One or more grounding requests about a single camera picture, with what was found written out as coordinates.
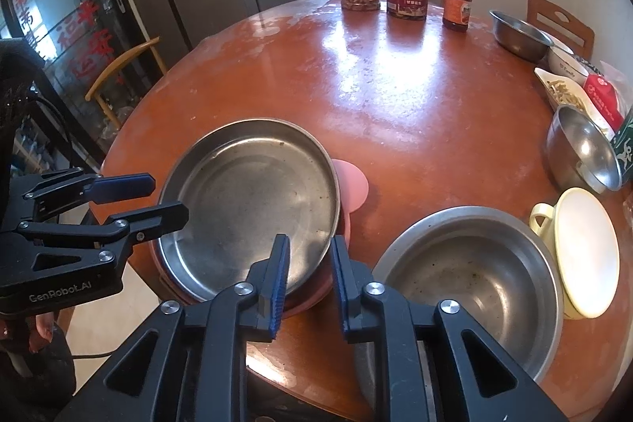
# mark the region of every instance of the metal bowl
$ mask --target metal bowl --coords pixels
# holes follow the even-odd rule
[[[173,168],[160,202],[182,201],[189,222],[163,235],[159,268],[195,301],[244,281],[270,255],[277,233],[290,238],[287,292],[323,260],[339,220],[341,195],[332,161],[308,132],[275,119],[219,128]]]
[[[569,104],[556,109],[545,155],[562,189],[578,186],[595,193],[622,187],[618,160],[610,142],[593,121]]]
[[[503,48],[532,63],[540,62],[554,45],[540,29],[505,13],[491,10],[493,34]]]
[[[409,227],[373,276],[420,304],[455,299],[539,382],[563,323],[555,270],[545,244],[521,221],[492,208],[460,206]],[[354,352],[361,390],[373,405],[373,346],[358,344]]]

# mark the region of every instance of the metal plate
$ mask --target metal plate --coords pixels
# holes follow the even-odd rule
[[[493,208],[460,206],[409,227],[372,274],[420,304],[459,302],[540,382],[563,324],[555,270],[545,244],[520,220]],[[361,391],[373,402],[373,345],[358,344],[354,354]]]
[[[290,237],[294,291],[324,258],[341,205],[325,149],[274,119],[236,122],[198,141],[165,182],[160,202],[176,200],[189,223],[161,237],[157,254],[172,282],[199,301],[246,279],[277,233]]]

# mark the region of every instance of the sauce bottle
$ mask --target sauce bottle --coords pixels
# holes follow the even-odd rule
[[[466,32],[472,0],[444,0],[442,24],[453,31]]]

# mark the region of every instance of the table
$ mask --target table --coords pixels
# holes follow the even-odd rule
[[[341,12],[338,0],[302,0],[254,15],[206,38],[140,102],[102,167],[150,172],[148,199],[93,206],[107,215],[154,204],[178,157],[208,132],[248,117],[307,129],[333,158],[366,174],[369,197],[351,216],[352,259],[373,266],[407,227],[435,211],[484,205],[526,221],[559,191],[542,161],[552,109],[534,66],[499,47],[490,25],[444,29],[381,12]],[[597,320],[565,321],[543,383],[568,416],[610,395],[631,326],[631,230],[622,202],[603,196],[620,242],[615,300]],[[148,244],[130,259],[162,298]],[[270,344],[249,344],[248,366],[283,390],[356,421],[371,418],[354,376],[330,294],[282,324]]]

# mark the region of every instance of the yellow mug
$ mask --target yellow mug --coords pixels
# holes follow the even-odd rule
[[[565,318],[602,315],[618,286],[620,253],[613,224],[600,201],[585,189],[570,188],[556,205],[534,206],[530,229],[556,260]]]

